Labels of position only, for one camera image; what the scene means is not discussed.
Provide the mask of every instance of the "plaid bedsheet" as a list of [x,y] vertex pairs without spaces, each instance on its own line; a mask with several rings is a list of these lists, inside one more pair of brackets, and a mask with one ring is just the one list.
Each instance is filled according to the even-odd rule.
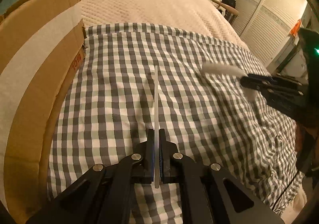
[[[294,122],[243,95],[237,78],[201,75],[204,62],[266,74],[249,51],[230,42],[153,24],[87,28],[86,58],[63,103],[53,137],[48,196],[54,198],[94,164],[116,164],[153,128],[154,66],[159,67],[159,126],[179,151],[226,167],[272,207],[297,170]],[[296,195],[298,174],[276,204]],[[135,185],[131,223],[182,223],[178,185]]]

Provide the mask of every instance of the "white quilted blanket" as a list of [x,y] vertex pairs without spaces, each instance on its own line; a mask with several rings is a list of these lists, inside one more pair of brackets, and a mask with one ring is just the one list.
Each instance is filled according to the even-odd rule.
[[209,0],[82,0],[85,27],[136,22],[166,25],[230,41],[248,50]]

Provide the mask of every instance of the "cardboard box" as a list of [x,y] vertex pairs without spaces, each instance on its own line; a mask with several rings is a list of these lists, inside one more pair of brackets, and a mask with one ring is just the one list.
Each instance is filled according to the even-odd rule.
[[46,203],[55,124],[84,52],[80,0],[19,0],[0,16],[0,199],[17,223]]

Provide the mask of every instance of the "black backpack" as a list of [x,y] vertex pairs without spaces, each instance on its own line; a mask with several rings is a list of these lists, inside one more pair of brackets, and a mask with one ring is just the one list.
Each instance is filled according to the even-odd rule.
[[[222,0],[222,3],[231,6],[232,8],[236,8],[236,1],[235,0]],[[231,13],[229,11],[226,11],[225,13],[225,19],[228,20],[231,16]]]

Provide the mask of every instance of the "metal screw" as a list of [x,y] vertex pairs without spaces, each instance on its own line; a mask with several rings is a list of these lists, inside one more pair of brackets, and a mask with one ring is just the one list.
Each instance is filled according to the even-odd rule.
[[175,159],[182,159],[183,155],[181,153],[174,153],[173,158]]
[[141,158],[142,158],[142,156],[140,155],[140,154],[133,154],[132,156],[131,156],[131,158],[133,159],[133,160],[140,160]]
[[214,171],[219,171],[221,169],[221,165],[217,163],[211,164],[211,169]]
[[96,172],[99,172],[103,169],[103,165],[102,164],[96,164],[93,166],[93,170]]

